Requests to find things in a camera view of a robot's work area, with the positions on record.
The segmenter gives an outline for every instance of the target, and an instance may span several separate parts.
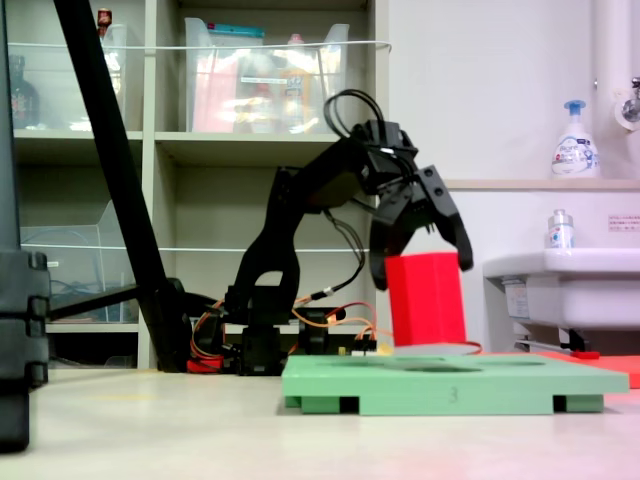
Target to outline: black stand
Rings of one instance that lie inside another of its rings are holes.
[[[49,274],[44,255],[20,251],[7,25],[0,4],[0,451],[15,451],[29,444],[29,391],[47,381]]]
[[[45,321],[137,299],[166,372],[186,371],[189,298],[167,279],[88,0],[55,6],[91,121],[136,285],[49,311],[49,274],[42,254],[20,251],[16,165],[9,85],[5,2],[0,0],[0,450],[29,443],[29,391],[47,382]],[[202,297],[192,304],[204,305]]]

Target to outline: green foam tray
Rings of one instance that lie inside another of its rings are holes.
[[[292,356],[285,406],[303,413],[522,415],[601,412],[626,374],[538,355]]]

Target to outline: table surface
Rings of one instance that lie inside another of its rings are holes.
[[[640,478],[640,391],[603,414],[302,416],[279,378],[51,373],[3,480]]]

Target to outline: red plastic piece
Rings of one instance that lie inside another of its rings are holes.
[[[385,261],[397,347],[467,340],[457,253]]]
[[[571,352],[571,356],[580,360],[597,360],[600,358],[600,352]]]
[[[187,361],[187,371],[189,373],[221,373],[223,361],[222,355],[207,360],[189,360]]]
[[[490,353],[488,355],[513,355],[510,353]],[[584,360],[559,352],[538,352],[529,355],[543,355],[565,362],[589,365],[590,367],[603,368],[613,372],[629,375],[629,388],[640,389],[640,355],[601,356],[596,360]]]

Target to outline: white sink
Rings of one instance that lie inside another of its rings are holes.
[[[486,262],[519,323],[640,329],[640,249],[547,249]]]

